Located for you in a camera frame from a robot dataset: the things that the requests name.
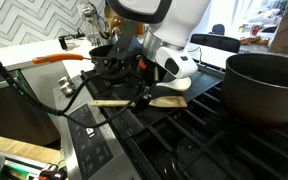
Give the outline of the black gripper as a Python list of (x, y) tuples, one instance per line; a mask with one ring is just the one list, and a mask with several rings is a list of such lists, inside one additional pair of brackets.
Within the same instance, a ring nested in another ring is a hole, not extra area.
[(142, 44), (134, 35), (122, 35), (114, 44), (105, 46), (103, 76), (106, 93), (119, 97), (139, 95), (153, 84), (153, 72), (145, 63)]

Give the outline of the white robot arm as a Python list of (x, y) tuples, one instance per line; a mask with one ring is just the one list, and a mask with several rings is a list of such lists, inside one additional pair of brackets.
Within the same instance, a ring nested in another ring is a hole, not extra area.
[(142, 54), (176, 79), (198, 66), (185, 49), (211, 0), (107, 0), (119, 16), (148, 25)]

